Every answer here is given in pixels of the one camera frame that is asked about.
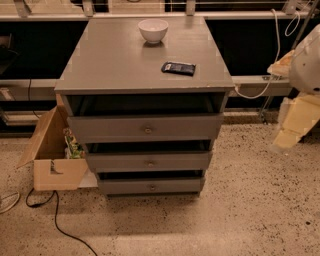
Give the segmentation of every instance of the open cardboard box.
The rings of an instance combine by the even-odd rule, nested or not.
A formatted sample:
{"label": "open cardboard box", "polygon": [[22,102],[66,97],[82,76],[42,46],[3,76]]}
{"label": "open cardboard box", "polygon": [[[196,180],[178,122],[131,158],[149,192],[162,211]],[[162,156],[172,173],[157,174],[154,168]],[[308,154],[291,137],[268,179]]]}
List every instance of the open cardboard box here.
{"label": "open cardboard box", "polygon": [[57,107],[40,117],[17,165],[19,168],[33,161],[34,189],[38,191],[77,189],[88,172],[85,159],[64,159],[67,114],[59,98],[57,102]]}

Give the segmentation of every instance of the white robotic arm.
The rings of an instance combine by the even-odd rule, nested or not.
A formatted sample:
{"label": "white robotic arm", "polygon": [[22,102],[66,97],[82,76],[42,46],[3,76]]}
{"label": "white robotic arm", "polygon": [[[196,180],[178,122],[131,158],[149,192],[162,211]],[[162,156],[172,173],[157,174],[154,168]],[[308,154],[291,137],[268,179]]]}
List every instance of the white robotic arm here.
{"label": "white robotic arm", "polygon": [[275,75],[287,71],[290,85],[300,91],[295,99],[284,100],[279,113],[280,129],[273,141],[274,148],[288,149],[320,120],[320,25],[269,70]]}
{"label": "white robotic arm", "polygon": [[296,47],[291,59],[289,81],[300,92],[320,95],[320,25]]}

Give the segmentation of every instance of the electrical cable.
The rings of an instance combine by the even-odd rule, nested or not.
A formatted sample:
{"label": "electrical cable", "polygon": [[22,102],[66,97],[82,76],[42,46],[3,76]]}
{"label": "electrical cable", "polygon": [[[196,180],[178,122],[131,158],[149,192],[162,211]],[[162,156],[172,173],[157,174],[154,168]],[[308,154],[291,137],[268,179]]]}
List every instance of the electrical cable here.
{"label": "electrical cable", "polygon": [[16,194],[17,194],[17,193],[13,193],[13,194],[7,195],[7,196],[5,196],[5,197],[0,197],[0,202],[1,202],[1,200],[10,198],[10,197],[12,197],[12,196],[14,196],[14,195],[16,195]]}
{"label": "electrical cable", "polygon": [[[299,13],[298,11],[296,11],[295,13],[296,13],[296,15],[295,15],[294,18],[290,21],[290,23],[288,24],[286,30],[284,31],[284,35],[285,35],[286,37],[291,36],[291,35],[293,34],[293,32],[296,31],[296,29],[298,28],[298,25],[299,25],[299,23],[300,23],[300,13]],[[290,33],[288,33],[288,30],[289,30],[291,24],[292,24],[293,21],[294,21],[295,19],[297,19],[297,18],[298,18],[298,20],[297,20],[296,26],[292,29],[292,31],[291,31]]]}
{"label": "electrical cable", "polygon": [[[281,45],[280,45],[280,34],[279,34],[279,24],[278,24],[278,16],[277,16],[277,13],[274,9],[271,9],[272,13],[274,14],[274,18],[275,18],[275,26],[276,26],[276,35],[277,35],[277,46],[278,46],[278,50],[277,50],[277,54],[276,54],[276,58],[274,60],[274,62],[276,62],[278,60],[278,57],[279,57],[279,54],[280,54],[280,48],[281,48]],[[262,92],[260,92],[258,95],[256,96],[247,96],[247,95],[244,95],[242,93],[240,93],[239,91],[239,87],[235,87],[235,91],[236,93],[245,98],[245,99],[249,99],[249,100],[253,100],[253,99],[257,99],[259,97],[261,97],[266,91],[267,89],[269,88],[269,85],[271,84],[272,81],[275,80],[275,76],[274,75],[271,75],[270,76],[270,79],[269,79],[269,82],[267,83],[267,85],[265,86],[265,88],[262,90]]]}
{"label": "electrical cable", "polygon": [[297,47],[297,45],[298,45],[301,37],[303,36],[303,33],[304,33],[305,30],[306,30],[306,27],[307,27],[307,25],[308,25],[308,23],[309,23],[312,15],[314,14],[314,12],[315,12],[318,4],[319,4],[319,2],[320,2],[320,0],[313,0],[313,2],[312,2],[312,4],[311,4],[311,7],[310,7],[310,10],[309,10],[309,12],[308,12],[308,15],[307,15],[307,17],[305,18],[305,20],[304,20],[304,22],[303,22],[303,24],[302,24],[302,26],[301,26],[301,28],[300,28],[300,31],[299,31],[296,39],[294,40],[294,42],[293,42],[293,44],[292,44],[291,50],[295,50],[295,49],[296,49],[296,47]]}
{"label": "electrical cable", "polygon": [[[32,81],[32,79],[30,78],[29,86],[28,86],[28,101],[29,101],[29,102],[31,101],[31,97],[30,97],[31,81]],[[36,114],[36,112],[35,112],[34,110],[32,110],[32,113],[33,113],[38,119],[40,119],[40,117]]]}
{"label": "electrical cable", "polygon": [[[309,0],[309,1],[302,7],[302,9],[301,9],[300,12],[303,12],[304,9],[305,9],[307,6],[309,6],[309,3],[310,3],[310,2],[311,2],[311,0]],[[291,36],[291,35],[293,34],[293,32],[295,32],[296,29],[298,28],[298,25],[299,25],[300,20],[301,20],[300,12],[296,11],[294,18],[293,18],[293,19],[291,20],[291,22],[288,24],[288,26],[287,26],[287,28],[286,28],[286,30],[285,30],[285,32],[284,32],[284,34],[285,34],[286,37]],[[292,30],[290,33],[288,33],[288,30],[289,30],[290,26],[292,25],[292,23],[293,23],[293,21],[294,21],[295,19],[298,19],[298,20],[297,20],[297,24],[296,24],[296,26],[293,28],[293,30]]]}
{"label": "electrical cable", "polygon": [[70,237],[70,238],[72,238],[72,239],[74,239],[74,240],[77,240],[77,241],[81,242],[82,244],[84,244],[85,246],[87,246],[95,256],[98,256],[98,254],[92,249],[92,247],[91,247],[88,243],[86,243],[85,241],[83,241],[82,239],[80,239],[80,238],[78,238],[78,237],[76,237],[76,236],[73,236],[73,235],[70,235],[70,234],[66,233],[65,231],[63,231],[63,230],[59,227],[59,225],[58,225],[58,213],[59,213],[59,201],[60,201],[60,198],[59,198],[58,191],[56,191],[56,190],[52,191],[51,196],[50,196],[47,200],[45,200],[44,202],[35,203],[35,204],[29,204],[28,199],[29,199],[29,197],[31,196],[31,194],[32,194],[33,191],[34,191],[34,188],[32,188],[32,189],[30,190],[29,194],[27,195],[27,197],[26,197],[26,205],[27,205],[28,207],[30,207],[30,208],[38,208],[38,207],[41,207],[41,206],[47,204],[48,202],[50,202],[50,200],[53,198],[53,196],[56,195],[56,197],[57,197],[57,204],[56,204],[56,211],[55,211],[55,216],[54,216],[54,224],[55,224],[56,229],[57,229],[60,233],[62,233],[63,235],[65,235],[65,236],[67,236],[67,237]]}

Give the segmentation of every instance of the bowl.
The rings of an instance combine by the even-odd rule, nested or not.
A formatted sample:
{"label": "bowl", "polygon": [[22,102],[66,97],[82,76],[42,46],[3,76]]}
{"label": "bowl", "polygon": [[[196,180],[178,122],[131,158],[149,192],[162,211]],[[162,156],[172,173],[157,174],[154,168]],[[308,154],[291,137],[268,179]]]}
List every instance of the bowl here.
{"label": "bowl", "polygon": [[138,24],[142,37],[151,44],[157,44],[164,38],[168,26],[168,22],[161,19],[146,19]]}

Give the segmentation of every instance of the terrazzo floor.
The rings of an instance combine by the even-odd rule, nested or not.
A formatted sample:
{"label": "terrazzo floor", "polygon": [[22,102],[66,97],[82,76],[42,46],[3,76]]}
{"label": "terrazzo floor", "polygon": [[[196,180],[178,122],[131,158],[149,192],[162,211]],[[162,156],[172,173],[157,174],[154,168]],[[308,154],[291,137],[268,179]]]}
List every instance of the terrazzo floor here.
{"label": "terrazzo floor", "polygon": [[[199,197],[105,198],[97,188],[61,191],[58,223],[98,255],[320,255],[320,140],[269,150],[275,122],[226,118]],[[25,204],[31,165],[16,169],[27,139],[0,140],[0,192],[19,203],[0,214],[0,255],[93,255],[54,226],[56,198]],[[30,203],[43,200],[37,192]]]}

